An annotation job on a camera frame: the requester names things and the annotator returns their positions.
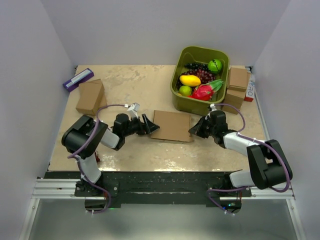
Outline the brown cardboard paper box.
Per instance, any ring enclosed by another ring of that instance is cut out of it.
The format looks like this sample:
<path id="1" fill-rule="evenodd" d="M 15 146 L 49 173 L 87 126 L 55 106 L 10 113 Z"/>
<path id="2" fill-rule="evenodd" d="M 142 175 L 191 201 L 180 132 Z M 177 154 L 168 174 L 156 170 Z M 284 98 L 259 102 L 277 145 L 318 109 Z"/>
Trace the brown cardboard paper box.
<path id="1" fill-rule="evenodd" d="M 153 123 L 158 125 L 159 129 L 150 135 L 152 139 L 184 143 L 193 141 L 189 133 L 191 115 L 188 113 L 154 110 Z"/>

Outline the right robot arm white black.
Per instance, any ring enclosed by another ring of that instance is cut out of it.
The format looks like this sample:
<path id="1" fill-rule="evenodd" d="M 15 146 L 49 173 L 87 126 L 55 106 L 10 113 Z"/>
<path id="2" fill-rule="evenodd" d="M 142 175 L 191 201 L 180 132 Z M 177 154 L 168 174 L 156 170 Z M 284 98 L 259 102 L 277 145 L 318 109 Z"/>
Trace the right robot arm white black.
<path id="1" fill-rule="evenodd" d="M 278 193 L 289 189 L 293 172 L 277 140 L 262 141 L 229 129 L 226 114 L 221 110 L 201 117 L 188 132 L 203 139 L 212 137 L 220 147 L 247 157 L 249 170 L 232 172 L 223 183 L 227 196 L 233 197 L 246 187 L 269 188 Z"/>

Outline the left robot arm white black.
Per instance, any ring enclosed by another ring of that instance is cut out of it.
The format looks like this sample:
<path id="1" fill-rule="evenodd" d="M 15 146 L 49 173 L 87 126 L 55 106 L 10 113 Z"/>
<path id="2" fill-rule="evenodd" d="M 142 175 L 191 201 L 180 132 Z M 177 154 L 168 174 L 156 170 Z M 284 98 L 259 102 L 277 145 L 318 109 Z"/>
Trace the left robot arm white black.
<path id="1" fill-rule="evenodd" d="M 97 163 L 97 147 L 102 144 L 107 148 L 118 151 L 125 144 L 128 136 L 150 135 L 160 129 L 143 114 L 141 117 L 129 117 L 120 113 L 115 117 L 110 128 L 102 121 L 92 117 L 81 116 L 62 136 L 61 144 L 75 158 L 80 170 L 80 181 L 76 188 L 91 196 L 106 195 L 102 172 Z"/>

